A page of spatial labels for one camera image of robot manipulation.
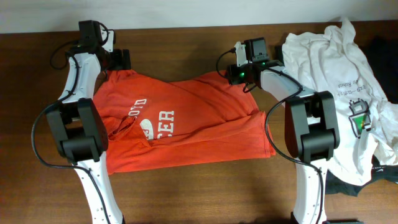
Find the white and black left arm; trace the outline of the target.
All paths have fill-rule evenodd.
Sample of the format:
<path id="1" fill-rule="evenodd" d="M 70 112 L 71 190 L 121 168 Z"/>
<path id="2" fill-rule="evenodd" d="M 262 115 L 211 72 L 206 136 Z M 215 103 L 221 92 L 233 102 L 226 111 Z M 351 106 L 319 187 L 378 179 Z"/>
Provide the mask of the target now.
<path id="1" fill-rule="evenodd" d="M 83 186 L 93 223 L 124 223 L 106 167 L 107 130 L 93 102 L 98 75 L 131 68 L 129 51 L 76 44 L 66 51 L 69 73 L 62 95 L 45 110 L 59 154 Z"/>

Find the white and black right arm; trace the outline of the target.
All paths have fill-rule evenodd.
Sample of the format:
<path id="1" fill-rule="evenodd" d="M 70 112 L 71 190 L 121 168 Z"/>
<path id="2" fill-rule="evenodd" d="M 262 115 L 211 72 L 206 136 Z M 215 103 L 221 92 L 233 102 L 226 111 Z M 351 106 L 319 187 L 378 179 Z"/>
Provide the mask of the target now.
<path id="1" fill-rule="evenodd" d="M 253 84 L 271 93 L 277 103 L 267 112 L 285 107 L 283 157 L 296 165 L 297 193 L 292 223 L 326 223 L 325 181 L 328 161 L 340 144 L 333 95 L 311 90 L 283 71 L 265 62 L 229 65 L 226 78 L 232 85 Z"/>

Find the red printed t-shirt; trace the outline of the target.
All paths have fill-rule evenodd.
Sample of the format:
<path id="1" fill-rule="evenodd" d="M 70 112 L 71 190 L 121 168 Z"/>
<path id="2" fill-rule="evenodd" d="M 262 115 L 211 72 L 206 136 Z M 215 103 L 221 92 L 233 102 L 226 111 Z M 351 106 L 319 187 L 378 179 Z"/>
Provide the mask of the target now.
<path id="1" fill-rule="evenodd" d="M 108 133 L 109 174 L 275 155 L 254 97 L 216 72 L 163 82 L 112 71 L 93 101 Z"/>

